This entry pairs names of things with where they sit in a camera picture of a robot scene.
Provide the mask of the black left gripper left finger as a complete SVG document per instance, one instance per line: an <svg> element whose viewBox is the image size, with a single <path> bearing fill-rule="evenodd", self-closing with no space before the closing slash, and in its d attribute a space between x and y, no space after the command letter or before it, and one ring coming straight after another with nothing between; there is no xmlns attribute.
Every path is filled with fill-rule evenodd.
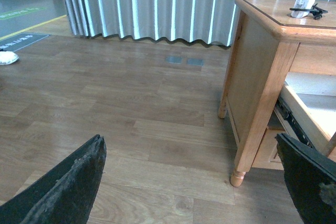
<svg viewBox="0 0 336 224"><path fill-rule="evenodd" d="M1 205L1 223L87 223L106 155L104 138L95 135Z"/></svg>

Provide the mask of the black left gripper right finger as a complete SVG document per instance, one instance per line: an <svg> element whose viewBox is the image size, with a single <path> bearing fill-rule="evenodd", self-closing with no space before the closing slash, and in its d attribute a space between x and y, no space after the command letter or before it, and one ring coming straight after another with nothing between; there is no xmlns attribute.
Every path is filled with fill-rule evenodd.
<svg viewBox="0 0 336 224"><path fill-rule="evenodd" d="M335 223L335 162L286 133L276 135L284 180L304 223Z"/></svg>

